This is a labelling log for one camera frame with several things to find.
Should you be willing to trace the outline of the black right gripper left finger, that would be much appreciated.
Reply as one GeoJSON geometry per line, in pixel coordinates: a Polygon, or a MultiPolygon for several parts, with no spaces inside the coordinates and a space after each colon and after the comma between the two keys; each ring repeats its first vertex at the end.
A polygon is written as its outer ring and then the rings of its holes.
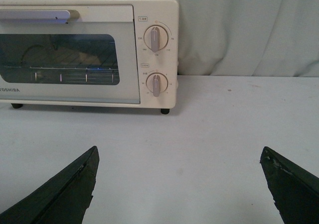
{"type": "Polygon", "coordinates": [[[92,201],[99,165],[91,147],[30,195],[1,213],[2,224],[80,224],[92,201]]]}

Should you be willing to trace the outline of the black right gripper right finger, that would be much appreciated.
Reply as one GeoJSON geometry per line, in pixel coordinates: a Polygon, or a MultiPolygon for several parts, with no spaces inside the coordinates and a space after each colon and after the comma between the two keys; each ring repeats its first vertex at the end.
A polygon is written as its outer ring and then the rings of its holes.
{"type": "Polygon", "coordinates": [[[260,163],[283,222],[317,224],[319,178],[267,146],[260,163]]]}

